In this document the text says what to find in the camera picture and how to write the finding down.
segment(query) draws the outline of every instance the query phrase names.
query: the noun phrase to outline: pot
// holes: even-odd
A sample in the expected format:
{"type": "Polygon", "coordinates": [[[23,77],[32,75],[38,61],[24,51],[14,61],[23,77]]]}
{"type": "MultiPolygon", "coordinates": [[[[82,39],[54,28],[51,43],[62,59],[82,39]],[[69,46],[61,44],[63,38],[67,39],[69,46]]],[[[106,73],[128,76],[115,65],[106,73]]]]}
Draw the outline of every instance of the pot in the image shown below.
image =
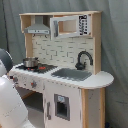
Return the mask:
{"type": "Polygon", "coordinates": [[[37,57],[28,57],[23,59],[23,64],[27,68],[34,68],[38,66],[38,58],[37,57]]]}

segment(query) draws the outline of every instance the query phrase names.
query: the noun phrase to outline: burner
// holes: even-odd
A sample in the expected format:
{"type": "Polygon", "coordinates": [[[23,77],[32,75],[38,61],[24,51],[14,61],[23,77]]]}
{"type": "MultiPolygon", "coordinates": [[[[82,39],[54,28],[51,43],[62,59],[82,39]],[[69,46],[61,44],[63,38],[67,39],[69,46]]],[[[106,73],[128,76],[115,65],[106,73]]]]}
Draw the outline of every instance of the burner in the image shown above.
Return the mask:
{"type": "Polygon", "coordinates": [[[26,71],[29,71],[29,72],[46,73],[47,71],[50,71],[51,69],[54,69],[56,67],[57,66],[39,63],[38,66],[34,67],[34,68],[27,68],[24,65],[18,66],[16,68],[18,68],[20,70],[26,70],[26,71]]]}

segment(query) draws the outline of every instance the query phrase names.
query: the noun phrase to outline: gray backdrop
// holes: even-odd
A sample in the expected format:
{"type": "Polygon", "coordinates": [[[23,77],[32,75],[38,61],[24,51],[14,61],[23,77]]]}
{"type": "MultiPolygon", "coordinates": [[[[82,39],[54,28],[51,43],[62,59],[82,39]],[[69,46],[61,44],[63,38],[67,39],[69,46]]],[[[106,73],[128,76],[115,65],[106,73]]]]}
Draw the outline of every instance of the gray backdrop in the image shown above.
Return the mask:
{"type": "MultiPolygon", "coordinates": [[[[19,13],[103,11],[102,70],[115,77],[106,88],[106,121],[113,128],[128,128],[128,0],[4,0],[10,53],[14,64],[25,57],[19,13]]],[[[6,47],[5,22],[0,2],[0,47],[6,47]]]]}

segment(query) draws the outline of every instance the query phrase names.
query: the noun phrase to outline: white tile backsplash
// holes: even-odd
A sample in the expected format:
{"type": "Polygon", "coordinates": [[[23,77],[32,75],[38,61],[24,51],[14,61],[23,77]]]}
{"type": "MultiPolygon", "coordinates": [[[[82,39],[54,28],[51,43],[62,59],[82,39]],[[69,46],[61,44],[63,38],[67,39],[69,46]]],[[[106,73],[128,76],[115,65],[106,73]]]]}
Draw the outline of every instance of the white tile backsplash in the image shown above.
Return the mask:
{"type": "MultiPolygon", "coordinates": [[[[78,53],[89,52],[93,57],[93,39],[83,37],[50,40],[49,35],[33,34],[33,56],[39,57],[41,63],[74,68],[77,63],[78,53]]],[[[86,70],[93,72],[89,58],[82,55],[81,62],[86,62],[86,70]]]]}

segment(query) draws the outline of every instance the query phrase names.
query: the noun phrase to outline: cabinet door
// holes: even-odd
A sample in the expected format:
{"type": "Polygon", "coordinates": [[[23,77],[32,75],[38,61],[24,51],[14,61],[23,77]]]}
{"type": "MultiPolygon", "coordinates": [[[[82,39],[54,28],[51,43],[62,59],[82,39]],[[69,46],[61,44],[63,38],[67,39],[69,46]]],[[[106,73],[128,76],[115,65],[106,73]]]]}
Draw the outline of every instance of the cabinet door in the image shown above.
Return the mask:
{"type": "Polygon", "coordinates": [[[45,128],[82,128],[81,91],[45,82],[45,128]]]}
{"type": "Polygon", "coordinates": [[[89,35],[91,16],[74,15],[50,18],[51,39],[89,35]]]}

